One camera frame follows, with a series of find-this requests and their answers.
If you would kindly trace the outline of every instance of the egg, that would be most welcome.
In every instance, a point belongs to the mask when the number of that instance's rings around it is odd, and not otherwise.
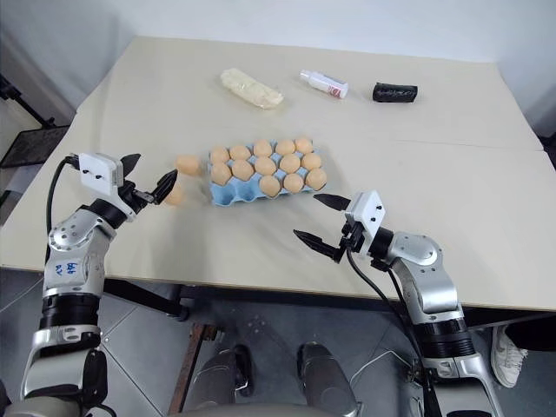
[[[255,171],[261,175],[272,175],[276,172],[276,164],[272,159],[261,156],[255,160]]]
[[[180,186],[180,184],[176,182],[172,190],[164,199],[164,202],[166,204],[169,204],[170,206],[179,206],[182,203],[182,201],[183,201],[182,187]]]
[[[322,159],[315,153],[306,154],[301,159],[301,166],[309,171],[311,169],[320,168],[322,165]]]
[[[287,174],[293,174],[301,166],[299,156],[288,154],[280,160],[280,169]]]
[[[232,164],[232,173],[236,178],[247,181],[254,174],[251,164],[243,159],[238,159]]]
[[[229,156],[234,161],[239,161],[241,159],[249,159],[251,157],[251,151],[247,146],[236,145],[229,150]]]
[[[318,191],[327,183],[327,173],[322,168],[313,169],[305,177],[305,183],[315,191]]]
[[[175,167],[182,174],[199,176],[201,174],[201,158],[195,155],[179,155],[175,159]]]
[[[300,136],[295,139],[295,149],[302,154],[310,154],[313,152],[313,143],[306,136]]]
[[[231,177],[232,172],[224,162],[215,163],[210,170],[210,179],[218,185],[225,185]]]
[[[229,161],[229,152],[223,146],[215,146],[210,151],[210,161],[212,163]]]
[[[284,177],[284,188],[292,194],[299,193],[303,188],[303,178],[297,174],[287,174]]]
[[[285,141],[279,141],[276,144],[276,153],[280,155],[293,154],[295,152],[295,143],[286,139]]]
[[[270,143],[268,143],[268,141],[261,139],[260,141],[255,142],[255,145],[253,145],[253,155],[271,156],[272,146],[270,146]]]
[[[271,175],[265,175],[259,180],[259,188],[269,197],[276,196],[281,189],[280,182]]]

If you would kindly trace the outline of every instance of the floor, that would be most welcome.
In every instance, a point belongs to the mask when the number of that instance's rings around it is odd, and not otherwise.
[[[0,270],[0,378],[9,396],[17,397],[30,340],[40,317],[42,276]],[[165,294],[165,285],[143,284]],[[202,364],[210,355],[238,341],[247,344],[255,363],[255,395],[249,401],[304,403],[296,378],[295,352],[304,341],[325,344],[345,374],[387,349],[410,359],[411,348],[388,314],[338,308],[212,301],[194,306],[186,322],[103,297],[101,349],[109,362],[109,395],[105,404],[119,416],[166,415],[175,379],[186,351],[191,323],[225,328],[223,338],[206,342]],[[490,331],[473,334],[477,348],[488,358]],[[497,385],[506,417],[556,415],[556,353],[531,352],[518,385]],[[405,368],[392,355],[375,362],[355,385],[364,404],[362,415],[417,416],[413,397],[420,390],[405,382]],[[96,411],[95,417],[107,416]]]

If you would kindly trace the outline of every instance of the metal stand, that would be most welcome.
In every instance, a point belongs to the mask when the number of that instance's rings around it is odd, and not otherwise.
[[[179,298],[167,299],[127,281],[106,279],[104,280],[104,292],[144,307],[162,311],[178,321],[185,321],[189,317],[189,309],[180,304]]]

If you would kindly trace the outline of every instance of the white table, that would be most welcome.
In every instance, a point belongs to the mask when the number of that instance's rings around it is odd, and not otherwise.
[[[284,103],[261,110],[231,95],[219,81],[231,67],[279,89]],[[347,98],[303,84],[301,69],[349,81]],[[375,82],[415,84],[419,95],[411,104],[374,103]],[[430,235],[445,249],[462,302],[556,310],[556,175],[490,63],[137,38],[80,106],[4,225],[0,262],[43,268],[47,189],[70,152],[139,152],[129,179],[150,190],[178,154],[301,133],[322,151],[327,192],[377,189],[385,227]],[[107,275],[374,297],[346,262],[336,266],[294,237],[298,228],[339,241],[343,215],[311,195],[217,208],[202,181],[179,181],[187,195],[181,207],[148,207],[118,230]],[[78,175],[64,171],[54,221],[90,201]],[[364,269],[394,294],[383,273]]]

